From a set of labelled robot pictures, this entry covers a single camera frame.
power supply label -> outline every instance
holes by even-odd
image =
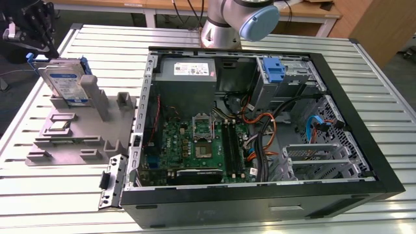
[[[208,63],[177,62],[173,74],[176,76],[209,76]]]
[[[62,98],[73,104],[82,104],[88,101],[84,89],[78,85],[76,74],[49,74],[54,88]]]

blue drive bay latch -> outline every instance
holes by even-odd
[[[262,58],[262,68],[268,76],[268,82],[280,83],[285,77],[285,66],[278,58]]]

expansion slot bracket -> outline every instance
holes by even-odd
[[[98,203],[98,210],[117,210],[121,209],[121,190],[124,187],[125,167],[128,164],[128,157],[116,155],[109,158],[106,171],[101,174],[100,188],[101,197]]]

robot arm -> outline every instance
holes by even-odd
[[[240,36],[261,40],[278,22],[273,0],[209,0],[208,20],[201,32],[205,48],[236,49]]]
[[[53,4],[42,0],[1,0],[0,18],[6,23],[2,40],[34,49],[50,59],[58,57],[53,45]]]

green motherboard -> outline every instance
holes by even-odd
[[[141,171],[141,179],[146,181],[145,186],[169,185],[168,176],[174,171],[182,169],[218,169],[222,171],[221,183],[249,182],[249,169],[244,167],[242,150],[238,149],[242,175],[233,175],[226,172],[226,160],[229,156],[224,152],[222,146],[222,125],[214,122],[210,126],[208,122],[169,121],[164,123],[161,136],[161,154],[146,155],[148,170]],[[242,144],[242,136],[246,135],[244,124],[234,124],[237,144]],[[206,133],[209,128],[213,131],[212,140],[194,140],[194,133]]]

